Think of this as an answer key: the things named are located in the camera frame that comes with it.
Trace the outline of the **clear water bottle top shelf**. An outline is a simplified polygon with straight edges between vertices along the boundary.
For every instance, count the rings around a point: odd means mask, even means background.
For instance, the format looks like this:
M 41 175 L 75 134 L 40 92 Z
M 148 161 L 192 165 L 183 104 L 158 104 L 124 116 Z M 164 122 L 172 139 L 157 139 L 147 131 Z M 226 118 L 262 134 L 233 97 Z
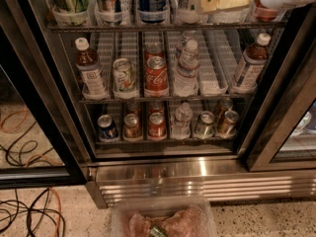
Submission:
M 208 17 L 210 23 L 242 23 L 249 12 L 248 8 L 237 11 L 218 11 Z

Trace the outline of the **rear water bottle middle shelf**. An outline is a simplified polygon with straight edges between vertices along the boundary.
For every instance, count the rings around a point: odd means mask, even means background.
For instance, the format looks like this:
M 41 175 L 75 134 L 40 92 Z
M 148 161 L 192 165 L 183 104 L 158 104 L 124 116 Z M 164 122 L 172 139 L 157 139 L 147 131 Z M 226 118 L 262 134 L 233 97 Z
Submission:
M 183 31 L 181 37 L 178 39 L 176 44 L 175 56 L 177 59 L 180 58 L 182 50 L 187 47 L 189 51 L 196 53 L 198 50 L 198 43 L 195 40 L 195 31 Z

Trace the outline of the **right iced tea bottle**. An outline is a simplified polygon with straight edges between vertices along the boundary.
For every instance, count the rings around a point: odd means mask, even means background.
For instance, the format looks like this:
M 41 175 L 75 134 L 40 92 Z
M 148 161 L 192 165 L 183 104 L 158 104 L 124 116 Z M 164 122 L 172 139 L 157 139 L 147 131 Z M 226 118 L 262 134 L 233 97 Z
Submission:
M 268 60 L 270 40 L 269 34 L 260 33 L 256 41 L 245 48 L 233 76 L 237 87 L 250 89 L 254 86 Z

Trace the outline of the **iced tea bottle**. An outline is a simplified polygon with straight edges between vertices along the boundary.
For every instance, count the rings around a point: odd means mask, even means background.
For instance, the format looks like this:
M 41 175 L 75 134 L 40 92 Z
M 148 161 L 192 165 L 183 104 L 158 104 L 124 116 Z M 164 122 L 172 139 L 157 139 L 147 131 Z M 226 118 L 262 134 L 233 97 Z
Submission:
M 97 51 L 90 47 L 86 38 L 78 38 L 75 45 L 78 50 L 76 66 L 88 92 L 94 96 L 104 94 L 106 83 Z
M 245 48 L 233 76 L 237 87 L 250 89 L 254 86 L 268 60 L 270 40 L 269 34 L 260 33 L 256 41 Z

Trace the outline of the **rear Coca-Cola can middle shelf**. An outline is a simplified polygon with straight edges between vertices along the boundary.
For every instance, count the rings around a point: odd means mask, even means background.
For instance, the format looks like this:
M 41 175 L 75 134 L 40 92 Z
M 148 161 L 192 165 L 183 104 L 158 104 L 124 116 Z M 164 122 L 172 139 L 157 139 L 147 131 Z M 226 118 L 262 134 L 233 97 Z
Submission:
M 159 42 L 150 42 L 145 45 L 144 48 L 144 58 L 148 60 L 153 56 L 164 56 L 164 49 L 161 43 Z

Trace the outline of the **front water bottle middle shelf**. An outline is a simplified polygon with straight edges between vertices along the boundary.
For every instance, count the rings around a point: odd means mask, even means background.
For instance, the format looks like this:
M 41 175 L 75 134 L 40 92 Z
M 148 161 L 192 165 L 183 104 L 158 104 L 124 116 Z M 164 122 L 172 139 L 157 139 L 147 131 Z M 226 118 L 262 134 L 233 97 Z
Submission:
M 182 49 L 175 69 L 175 86 L 182 90 L 182 95 L 189 95 L 197 84 L 199 69 L 198 42 L 195 39 L 187 41 Z

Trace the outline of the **front Coca-Cola can middle shelf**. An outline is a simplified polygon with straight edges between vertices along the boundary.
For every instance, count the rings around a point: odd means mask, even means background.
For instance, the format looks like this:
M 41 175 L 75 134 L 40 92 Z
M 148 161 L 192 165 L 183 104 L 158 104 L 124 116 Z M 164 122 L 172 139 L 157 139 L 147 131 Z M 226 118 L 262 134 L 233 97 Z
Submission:
M 167 64 L 163 57 L 152 56 L 147 60 L 145 68 L 146 89 L 162 91 L 168 87 Z

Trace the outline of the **stainless steel display fridge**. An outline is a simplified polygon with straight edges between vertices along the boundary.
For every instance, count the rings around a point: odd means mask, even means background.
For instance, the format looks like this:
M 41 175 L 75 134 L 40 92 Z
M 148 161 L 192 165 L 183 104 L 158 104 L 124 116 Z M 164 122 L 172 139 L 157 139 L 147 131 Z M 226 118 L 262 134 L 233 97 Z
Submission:
M 314 195 L 314 152 L 301 144 L 285 147 L 315 97 L 313 6 L 290 11 L 280 21 L 196 26 L 201 73 L 223 86 L 223 96 L 232 100 L 240 116 L 234 134 L 207 139 L 100 140 L 98 118 L 110 115 L 121 120 L 126 101 L 116 97 L 85 99 L 75 70 L 75 41 L 79 37 L 87 38 L 99 50 L 104 64 L 127 56 L 143 66 L 148 42 L 161 42 L 166 55 L 173 55 L 183 24 L 177 20 L 166 24 L 132 20 L 118 27 L 60 27 L 51 9 L 47 18 L 48 28 L 63 42 L 77 84 L 71 95 L 88 157 L 85 184 L 97 206 L 160 196 L 202 195 L 211 201 L 227 201 Z M 238 63 L 260 33 L 271 36 L 268 60 L 253 87 L 237 87 L 233 76 Z

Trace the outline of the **rear red can bottom shelf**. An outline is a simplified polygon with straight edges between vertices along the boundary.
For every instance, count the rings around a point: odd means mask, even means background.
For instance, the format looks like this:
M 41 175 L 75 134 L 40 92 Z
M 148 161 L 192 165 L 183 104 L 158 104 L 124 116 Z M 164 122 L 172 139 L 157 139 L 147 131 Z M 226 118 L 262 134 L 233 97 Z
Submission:
M 163 113 L 165 110 L 164 103 L 161 101 L 154 101 L 149 103 L 149 113 Z

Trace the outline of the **green silver can bottom shelf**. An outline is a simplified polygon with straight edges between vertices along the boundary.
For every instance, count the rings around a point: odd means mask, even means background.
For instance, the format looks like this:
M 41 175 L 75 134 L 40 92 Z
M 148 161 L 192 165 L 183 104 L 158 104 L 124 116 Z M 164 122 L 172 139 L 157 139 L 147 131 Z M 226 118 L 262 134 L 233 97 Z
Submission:
M 214 126 L 214 114 L 210 111 L 203 111 L 198 115 L 195 125 L 195 134 L 199 136 L 212 136 Z

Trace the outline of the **water bottle bottom shelf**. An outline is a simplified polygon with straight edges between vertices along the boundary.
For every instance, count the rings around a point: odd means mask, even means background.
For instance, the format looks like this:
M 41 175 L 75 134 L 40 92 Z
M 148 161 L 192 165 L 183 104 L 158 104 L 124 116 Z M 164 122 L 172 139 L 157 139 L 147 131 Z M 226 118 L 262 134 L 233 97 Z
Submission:
M 190 136 L 190 125 L 193 110 L 188 102 L 181 103 L 175 110 L 172 118 L 172 137 L 184 139 Z

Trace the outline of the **rear gold can bottom shelf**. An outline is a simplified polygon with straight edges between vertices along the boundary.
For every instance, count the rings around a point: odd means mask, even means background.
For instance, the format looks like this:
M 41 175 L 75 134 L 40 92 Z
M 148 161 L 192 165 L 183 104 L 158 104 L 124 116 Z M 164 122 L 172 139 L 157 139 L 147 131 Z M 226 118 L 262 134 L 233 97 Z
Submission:
M 139 102 L 128 102 L 126 104 L 126 111 L 129 114 L 135 114 L 141 116 L 141 105 Z

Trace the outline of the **gold can shelf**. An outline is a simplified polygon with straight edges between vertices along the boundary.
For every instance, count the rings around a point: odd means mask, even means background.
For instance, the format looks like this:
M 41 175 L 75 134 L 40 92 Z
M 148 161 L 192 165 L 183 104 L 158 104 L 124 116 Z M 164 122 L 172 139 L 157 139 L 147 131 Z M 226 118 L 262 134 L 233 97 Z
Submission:
M 141 105 L 139 102 L 128 102 L 126 104 L 126 111 L 129 114 L 135 114 L 141 116 Z
M 139 116 L 128 114 L 124 118 L 124 136 L 127 138 L 137 138 L 141 136 Z

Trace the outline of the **front red can bottom shelf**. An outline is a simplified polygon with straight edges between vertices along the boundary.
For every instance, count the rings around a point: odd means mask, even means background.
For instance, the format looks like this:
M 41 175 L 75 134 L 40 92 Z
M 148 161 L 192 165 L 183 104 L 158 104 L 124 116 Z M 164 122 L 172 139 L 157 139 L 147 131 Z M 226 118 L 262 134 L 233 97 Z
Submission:
M 162 113 L 153 113 L 149 117 L 148 134 L 154 138 L 162 138 L 166 135 L 165 117 Z

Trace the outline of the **left iced tea bottle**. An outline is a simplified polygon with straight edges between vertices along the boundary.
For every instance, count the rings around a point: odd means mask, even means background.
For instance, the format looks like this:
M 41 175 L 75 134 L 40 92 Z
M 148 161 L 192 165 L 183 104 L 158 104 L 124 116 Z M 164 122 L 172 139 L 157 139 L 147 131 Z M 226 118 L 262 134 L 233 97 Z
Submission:
M 78 38 L 75 45 L 78 50 L 76 66 L 88 92 L 94 96 L 104 94 L 106 83 L 97 51 L 90 47 L 86 38 Z

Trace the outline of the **front gold can bottom shelf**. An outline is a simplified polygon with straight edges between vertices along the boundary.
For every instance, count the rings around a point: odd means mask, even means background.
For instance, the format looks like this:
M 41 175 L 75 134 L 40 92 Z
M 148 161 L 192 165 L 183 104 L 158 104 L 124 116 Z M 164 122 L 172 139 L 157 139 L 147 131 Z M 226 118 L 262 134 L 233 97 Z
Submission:
M 128 114 L 124 118 L 124 136 L 127 138 L 137 138 L 141 136 L 139 116 Z

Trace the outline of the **blue can bottom shelf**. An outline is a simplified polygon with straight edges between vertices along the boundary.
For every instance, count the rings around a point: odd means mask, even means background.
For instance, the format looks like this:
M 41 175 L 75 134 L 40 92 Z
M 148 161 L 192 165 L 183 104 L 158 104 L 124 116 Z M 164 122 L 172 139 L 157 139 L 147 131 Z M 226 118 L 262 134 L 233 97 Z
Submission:
M 113 140 L 119 137 L 117 126 L 111 116 L 100 116 L 97 125 L 99 129 L 99 138 L 101 140 Z

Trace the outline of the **open glass fridge door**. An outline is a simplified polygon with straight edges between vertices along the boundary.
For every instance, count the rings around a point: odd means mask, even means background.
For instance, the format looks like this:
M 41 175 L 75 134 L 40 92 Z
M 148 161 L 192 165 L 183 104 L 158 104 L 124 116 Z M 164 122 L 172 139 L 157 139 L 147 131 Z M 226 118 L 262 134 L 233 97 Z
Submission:
M 3 189 L 87 182 L 86 148 L 71 95 L 77 90 L 48 0 L 1 0 Z

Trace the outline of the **rear right gold can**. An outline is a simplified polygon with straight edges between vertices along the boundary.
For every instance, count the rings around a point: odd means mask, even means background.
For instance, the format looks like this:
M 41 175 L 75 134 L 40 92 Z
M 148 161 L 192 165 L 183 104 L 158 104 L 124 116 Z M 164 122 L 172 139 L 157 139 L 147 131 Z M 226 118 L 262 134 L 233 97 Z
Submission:
M 233 109 L 233 102 L 229 98 L 221 98 L 217 101 L 215 108 L 214 108 L 214 117 L 216 121 L 219 121 L 222 115 Z

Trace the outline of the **white green soda can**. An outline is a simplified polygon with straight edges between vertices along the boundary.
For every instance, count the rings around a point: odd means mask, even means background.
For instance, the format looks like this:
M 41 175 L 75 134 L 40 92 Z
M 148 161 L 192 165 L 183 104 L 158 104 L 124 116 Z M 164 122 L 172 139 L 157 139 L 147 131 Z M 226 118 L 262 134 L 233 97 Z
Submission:
M 118 58 L 113 64 L 115 87 L 118 92 L 130 92 L 135 88 L 136 76 L 128 58 Z

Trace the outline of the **front right gold can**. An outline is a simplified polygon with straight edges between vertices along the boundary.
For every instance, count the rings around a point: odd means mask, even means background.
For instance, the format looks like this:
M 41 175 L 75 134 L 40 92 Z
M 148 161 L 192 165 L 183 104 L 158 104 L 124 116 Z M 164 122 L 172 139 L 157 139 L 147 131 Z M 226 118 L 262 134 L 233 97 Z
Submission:
M 239 115 L 235 111 L 226 111 L 219 120 L 217 132 L 224 135 L 232 135 L 236 132 Z

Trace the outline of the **clear plastic bin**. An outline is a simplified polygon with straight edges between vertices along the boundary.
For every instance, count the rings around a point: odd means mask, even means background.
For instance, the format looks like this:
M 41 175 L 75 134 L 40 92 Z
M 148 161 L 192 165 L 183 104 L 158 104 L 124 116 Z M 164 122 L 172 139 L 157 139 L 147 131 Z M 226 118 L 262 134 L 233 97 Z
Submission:
M 202 196 L 142 197 L 123 200 L 113 210 L 111 237 L 126 237 L 128 222 L 135 212 L 149 217 L 170 217 L 190 205 L 197 205 L 205 212 L 207 237 L 217 237 L 210 204 Z

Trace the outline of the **pink cloth in bin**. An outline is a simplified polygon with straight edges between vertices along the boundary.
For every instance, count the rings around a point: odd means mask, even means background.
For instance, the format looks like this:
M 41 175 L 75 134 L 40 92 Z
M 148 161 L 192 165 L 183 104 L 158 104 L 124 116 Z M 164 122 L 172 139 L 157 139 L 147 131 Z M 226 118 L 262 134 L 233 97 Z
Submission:
M 197 205 L 177 211 L 170 217 L 149 217 L 135 212 L 128 222 L 126 237 L 150 237 L 153 226 L 160 227 L 167 237 L 207 237 L 207 217 Z

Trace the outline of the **green object in bin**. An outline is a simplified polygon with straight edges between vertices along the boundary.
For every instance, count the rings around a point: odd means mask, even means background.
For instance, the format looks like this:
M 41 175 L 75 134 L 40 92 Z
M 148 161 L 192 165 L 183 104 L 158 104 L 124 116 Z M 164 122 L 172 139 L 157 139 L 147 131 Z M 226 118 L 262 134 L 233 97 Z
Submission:
M 150 237 L 167 237 L 167 234 L 158 226 L 153 226 L 149 234 Z

